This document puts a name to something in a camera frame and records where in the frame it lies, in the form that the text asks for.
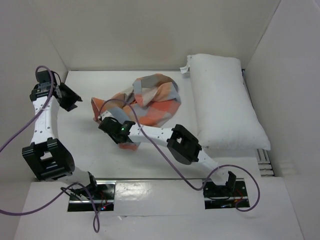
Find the pillow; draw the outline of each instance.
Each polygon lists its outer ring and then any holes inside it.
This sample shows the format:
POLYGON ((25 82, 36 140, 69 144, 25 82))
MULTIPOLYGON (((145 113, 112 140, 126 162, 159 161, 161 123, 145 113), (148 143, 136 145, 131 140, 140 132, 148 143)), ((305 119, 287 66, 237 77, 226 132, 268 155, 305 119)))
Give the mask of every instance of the pillow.
POLYGON ((240 60, 188 56, 197 138, 210 149, 265 149, 270 142, 244 86, 240 60))

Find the white panel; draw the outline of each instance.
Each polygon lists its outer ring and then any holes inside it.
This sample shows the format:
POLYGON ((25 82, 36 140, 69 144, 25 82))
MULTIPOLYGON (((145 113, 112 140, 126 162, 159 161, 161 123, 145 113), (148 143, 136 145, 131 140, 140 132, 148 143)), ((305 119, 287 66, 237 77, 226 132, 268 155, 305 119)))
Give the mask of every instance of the white panel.
MULTIPOLYGON (((181 106, 176 114, 163 126, 172 128, 181 124, 196 134, 195 103, 188 75, 178 71, 70 71, 67 85, 79 94, 83 102, 78 108, 59 111, 58 133, 63 145, 71 152, 75 165, 90 171, 96 178, 178 178, 177 173, 150 143, 142 143, 137 151, 119 148, 113 140, 98 129, 93 121, 91 98, 110 99, 116 93, 130 87, 136 78, 162 73, 176 81, 179 87, 181 106)), ((207 176, 199 164, 184 165, 177 162, 170 151, 162 147, 165 154, 188 178, 207 176)), ((259 166, 253 149, 210 150, 210 157, 220 164, 239 165, 257 177, 259 166)), ((230 168, 239 178, 247 174, 230 168)))
MULTIPOLYGON (((42 211, 21 217, 15 240, 43 239, 44 236, 46 240, 302 240, 283 179, 265 177, 257 181, 261 199, 251 212, 243 213, 234 208, 225 208, 191 214, 194 207, 192 204, 189 205, 190 212, 179 216, 126 217, 101 212, 101 229, 98 234, 92 226, 94 214, 67 212, 68 196, 64 194, 42 211)), ((246 179, 246 186, 250 204, 253 204, 257 189, 251 180, 246 179)), ((33 210, 47 203, 60 192, 60 187, 59 182, 34 182, 23 211, 33 210)), ((168 194, 174 190, 169 186, 166 188, 170 189, 168 194)), ((170 204, 179 205, 183 199, 172 198, 171 201, 170 204)), ((167 201, 163 201, 161 197, 154 198, 155 209, 163 209, 166 204, 167 201)))
POLYGON ((189 54, 245 67, 280 0, 32 0, 71 70, 177 69, 189 54))
POLYGON ((282 0, 246 69, 270 159, 284 176, 306 240, 319 239, 320 226, 319 26, 315 1, 282 0))
MULTIPOLYGON (((40 19, 25 0, 0 4, 0 145, 34 116, 29 95, 37 83, 35 69, 46 65, 66 77, 67 70, 40 19)), ((22 157, 33 127, 28 128, 0 153, 0 208, 20 212, 33 173, 22 157)), ((0 215, 1 239, 14 238, 19 217, 0 215)))

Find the orange and gray cloth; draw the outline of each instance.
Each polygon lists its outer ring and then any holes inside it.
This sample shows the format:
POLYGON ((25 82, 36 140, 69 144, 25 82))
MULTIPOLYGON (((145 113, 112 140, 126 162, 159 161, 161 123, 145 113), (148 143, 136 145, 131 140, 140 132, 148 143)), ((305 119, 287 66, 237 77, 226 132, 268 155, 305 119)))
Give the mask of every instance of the orange and gray cloth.
MULTIPOLYGON (((130 104, 142 125, 161 127, 165 122, 178 110, 181 100, 178 94, 178 85, 176 82, 165 75, 154 74, 137 78, 132 87, 117 93, 112 99, 120 99, 130 104)), ((91 105, 94 112, 96 122, 99 120, 99 112, 101 115, 112 115, 121 124, 125 121, 136 122, 135 116, 130 107, 122 101, 110 101, 106 103, 102 110, 101 106, 105 100, 91 98, 91 105)), ((120 148, 136 150, 137 144, 121 143, 120 148)))

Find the blanket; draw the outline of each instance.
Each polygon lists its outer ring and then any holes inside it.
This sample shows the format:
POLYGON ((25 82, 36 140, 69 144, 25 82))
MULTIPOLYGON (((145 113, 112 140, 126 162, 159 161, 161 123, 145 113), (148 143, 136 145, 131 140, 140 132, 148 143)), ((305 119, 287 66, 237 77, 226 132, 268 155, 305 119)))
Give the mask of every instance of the blanket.
MULTIPOLYGON (((120 99, 130 104, 137 114, 142 125, 161 127, 178 110, 181 100, 178 94, 176 82, 163 74, 153 74, 137 78, 132 87, 117 93, 112 99, 120 99)), ((110 101, 103 106, 104 100, 93 97, 91 106, 93 109, 93 120, 100 122, 101 116, 112 115, 121 124, 124 121, 136 122, 135 116, 130 107, 121 101, 110 101)), ((135 143, 119 144, 120 148, 136 150, 138 145, 135 143)))

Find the white wall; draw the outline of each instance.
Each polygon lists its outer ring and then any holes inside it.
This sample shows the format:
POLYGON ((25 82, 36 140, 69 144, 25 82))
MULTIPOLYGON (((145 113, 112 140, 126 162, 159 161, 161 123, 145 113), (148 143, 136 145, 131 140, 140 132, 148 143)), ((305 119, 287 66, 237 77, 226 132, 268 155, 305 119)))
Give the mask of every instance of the white wall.
MULTIPOLYGON (((0 3, 0 144, 33 115, 29 94, 37 83, 35 69, 46 65, 61 74, 67 69, 46 34, 41 21, 25 0, 0 3)), ((0 153, 0 208, 23 209, 31 170, 21 155, 30 144, 33 127, 28 128, 0 153)), ((0 215, 1 239, 13 239, 19 218, 0 215)))
POLYGON ((246 69, 306 240, 320 227, 320 0, 282 0, 246 69))
POLYGON ((71 70, 177 69, 189 54, 245 67, 280 0, 31 0, 71 70))

